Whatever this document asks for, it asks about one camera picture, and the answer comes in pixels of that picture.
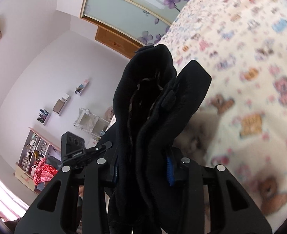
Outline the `black pants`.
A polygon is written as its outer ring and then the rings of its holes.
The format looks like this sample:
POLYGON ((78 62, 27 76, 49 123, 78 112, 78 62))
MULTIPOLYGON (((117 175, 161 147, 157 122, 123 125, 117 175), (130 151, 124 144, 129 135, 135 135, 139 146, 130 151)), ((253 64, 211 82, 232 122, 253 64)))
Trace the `black pants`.
POLYGON ((204 100, 211 76, 192 60, 180 72, 168 48, 140 48, 113 98, 115 123, 104 138, 118 148, 109 200, 111 233, 183 233, 188 183, 168 181, 168 156, 204 100))

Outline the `white ornate rack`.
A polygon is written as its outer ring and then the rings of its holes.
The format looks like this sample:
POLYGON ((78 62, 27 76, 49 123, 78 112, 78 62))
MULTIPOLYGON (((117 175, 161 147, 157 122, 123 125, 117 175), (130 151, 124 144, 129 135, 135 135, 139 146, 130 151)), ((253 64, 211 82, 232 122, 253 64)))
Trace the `white ornate rack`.
POLYGON ((99 141, 109 127, 109 124, 108 121, 95 115, 88 109, 80 108, 78 118, 73 125, 92 136, 94 140, 99 141))

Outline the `red gift bag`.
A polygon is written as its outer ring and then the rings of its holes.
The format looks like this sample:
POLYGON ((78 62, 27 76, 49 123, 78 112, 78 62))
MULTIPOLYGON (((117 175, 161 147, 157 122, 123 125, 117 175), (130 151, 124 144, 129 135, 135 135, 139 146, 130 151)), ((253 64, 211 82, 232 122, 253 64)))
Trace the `red gift bag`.
POLYGON ((55 167, 47 164, 46 160, 47 158, 42 158, 35 168, 33 181, 36 186, 43 182, 49 182, 58 172, 55 167))

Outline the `bookshelf with books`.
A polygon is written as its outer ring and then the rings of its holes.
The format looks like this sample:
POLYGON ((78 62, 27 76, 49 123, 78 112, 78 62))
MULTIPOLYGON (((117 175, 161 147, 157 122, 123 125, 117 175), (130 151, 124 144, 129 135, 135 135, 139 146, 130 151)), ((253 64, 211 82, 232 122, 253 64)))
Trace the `bookshelf with books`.
POLYGON ((17 167, 30 175, 32 168, 35 168, 41 159, 49 156, 60 159, 60 146, 55 145, 34 128, 30 127, 19 160, 16 162, 17 167))

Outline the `wooden door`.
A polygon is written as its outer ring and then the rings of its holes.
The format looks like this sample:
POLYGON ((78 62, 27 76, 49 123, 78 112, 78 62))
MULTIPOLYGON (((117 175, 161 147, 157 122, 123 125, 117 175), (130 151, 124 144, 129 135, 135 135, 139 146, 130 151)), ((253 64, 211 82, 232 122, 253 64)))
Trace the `wooden door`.
POLYGON ((128 59, 131 59, 135 55, 135 52, 139 48, 143 47, 140 43, 133 42, 102 27, 98 27, 95 41, 104 44, 108 48, 122 54, 128 59))

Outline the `frosted glass sliding wardrobe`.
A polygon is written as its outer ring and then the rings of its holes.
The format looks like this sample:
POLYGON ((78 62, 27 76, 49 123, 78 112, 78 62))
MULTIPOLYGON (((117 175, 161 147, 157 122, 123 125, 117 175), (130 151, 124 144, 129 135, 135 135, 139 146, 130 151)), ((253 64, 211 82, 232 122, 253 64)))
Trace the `frosted glass sliding wardrobe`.
POLYGON ((160 41, 189 0, 84 0, 82 18, 110 27, 142 45, 160 41))

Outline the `floral teddy print blanket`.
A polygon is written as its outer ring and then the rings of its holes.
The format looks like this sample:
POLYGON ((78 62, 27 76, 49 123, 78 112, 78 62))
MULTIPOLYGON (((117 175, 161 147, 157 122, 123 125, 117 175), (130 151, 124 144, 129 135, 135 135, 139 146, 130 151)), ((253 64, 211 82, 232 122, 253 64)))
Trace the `floral teddy print blanket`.
POLYGON ((212 83, 174 145, 225 165, 273 231, 287 218, 287 0, 190 0, 161 43, 212 83))

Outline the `cardboard box on wall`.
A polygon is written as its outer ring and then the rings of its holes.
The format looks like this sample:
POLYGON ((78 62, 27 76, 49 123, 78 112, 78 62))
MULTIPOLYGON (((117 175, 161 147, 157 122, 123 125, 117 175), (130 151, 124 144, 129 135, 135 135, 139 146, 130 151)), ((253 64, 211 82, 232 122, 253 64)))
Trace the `cardboard box on wall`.
POLYGON ((64 110, 67 102, 70 99, 70 95, 63 94, 55 103, 54 107, 52 108, 53 113, 57 114, 58 116, 61 115, 62 111, 64 110))

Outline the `wall shelf with books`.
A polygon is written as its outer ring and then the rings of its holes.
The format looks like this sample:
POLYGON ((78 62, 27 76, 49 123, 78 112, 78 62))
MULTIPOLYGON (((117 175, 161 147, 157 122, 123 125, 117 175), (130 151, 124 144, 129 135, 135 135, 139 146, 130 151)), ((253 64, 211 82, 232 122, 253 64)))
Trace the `wall shelf with books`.
POLYGON ((40 109, 38 113, 37 121, 40 122, 42 125, 46 125, 50 113, 46 109, 40 109))

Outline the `small white wall shelf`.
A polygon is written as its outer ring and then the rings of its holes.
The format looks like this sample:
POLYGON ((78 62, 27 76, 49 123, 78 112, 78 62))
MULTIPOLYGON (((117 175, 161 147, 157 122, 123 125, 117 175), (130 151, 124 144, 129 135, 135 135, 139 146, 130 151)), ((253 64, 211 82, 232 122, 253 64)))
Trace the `small white wall shelf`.
POLYGON ((78 96, 82 95, 82 92, 84 92, 84 89, 89 84, 89 80, 85 79, 78 87, 75 88, 74 93, 78 96))

